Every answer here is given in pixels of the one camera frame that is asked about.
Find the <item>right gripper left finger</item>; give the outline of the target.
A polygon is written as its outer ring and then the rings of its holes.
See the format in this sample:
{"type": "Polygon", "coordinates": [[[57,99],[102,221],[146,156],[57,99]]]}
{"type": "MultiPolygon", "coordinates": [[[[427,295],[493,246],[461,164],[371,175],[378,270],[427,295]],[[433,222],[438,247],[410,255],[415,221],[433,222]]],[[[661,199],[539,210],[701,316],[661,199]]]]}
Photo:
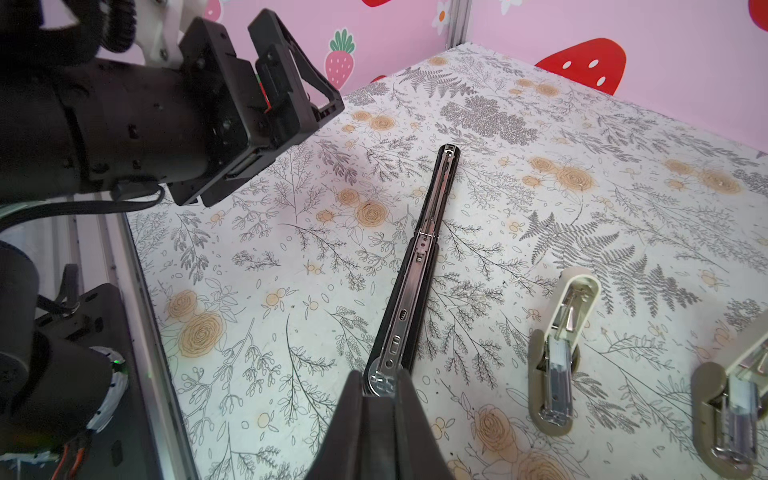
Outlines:
{"type": "Polygon", "coordinates": [[[356,479],[362,428],[362,374],[352,371],[344,384],[324,440],[306,480],[356,479]]]}

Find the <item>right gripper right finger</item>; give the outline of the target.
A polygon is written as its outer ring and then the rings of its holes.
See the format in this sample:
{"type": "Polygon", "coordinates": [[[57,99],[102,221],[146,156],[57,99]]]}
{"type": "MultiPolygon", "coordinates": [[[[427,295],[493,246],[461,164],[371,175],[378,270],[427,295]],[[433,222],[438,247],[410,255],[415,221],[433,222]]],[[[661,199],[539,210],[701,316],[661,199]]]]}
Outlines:
{"type": "Polygon", "coordinates": [[[398,479],[454,479],[433,436],[410,374],[403,368],[396,376],[394,421],[398,479]]]}

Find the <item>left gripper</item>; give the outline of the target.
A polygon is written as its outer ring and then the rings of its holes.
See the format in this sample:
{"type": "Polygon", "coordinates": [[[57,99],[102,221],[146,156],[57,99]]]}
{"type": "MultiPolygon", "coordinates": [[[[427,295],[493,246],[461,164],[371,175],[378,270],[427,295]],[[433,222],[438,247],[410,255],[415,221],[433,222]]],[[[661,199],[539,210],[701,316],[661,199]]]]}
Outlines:
{"type": "Polygon", "coordinates": [[[255,66],[237,57],[225,27],[213,21],[194,19],[181,41],[181,74],[202,122],[206,167],[168,185],[178,205],[219,203],[345,108],[274,11],[261,10],[248,31],[255,66]]]}

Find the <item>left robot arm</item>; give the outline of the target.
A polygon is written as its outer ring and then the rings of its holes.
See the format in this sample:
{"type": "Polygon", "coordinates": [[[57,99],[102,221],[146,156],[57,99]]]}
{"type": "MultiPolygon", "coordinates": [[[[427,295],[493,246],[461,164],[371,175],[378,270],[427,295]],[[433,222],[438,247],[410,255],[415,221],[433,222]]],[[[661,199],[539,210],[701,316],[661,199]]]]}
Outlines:
{"type": "MultiPolygon", "coordinates": [[[[212,206],[344,108],[278,15],[237,56],[202,1],[71,1],[48,28],[39,1],[1,5],[3,229],[56,216],[140,211],[165,197],[212,206]]],[[[1,451],[101,430],[127,387],[121,357],[43,332],[37,311],[84,305],[77,268],[47,298],[33,261],[1,247],[1,451]]]]}

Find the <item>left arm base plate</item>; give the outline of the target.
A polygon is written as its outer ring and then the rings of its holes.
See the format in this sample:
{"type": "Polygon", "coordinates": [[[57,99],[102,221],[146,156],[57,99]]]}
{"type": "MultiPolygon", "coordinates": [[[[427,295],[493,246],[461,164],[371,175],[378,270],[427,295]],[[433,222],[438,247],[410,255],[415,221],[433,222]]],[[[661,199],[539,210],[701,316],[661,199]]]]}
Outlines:
{"type": "Polygon", "coordinates": [[[64,456],[48,477],[161,478],[119,289],[98,286],[71,316],[48,313],[35,327],[48,347],[42,419],[64,456]]]}

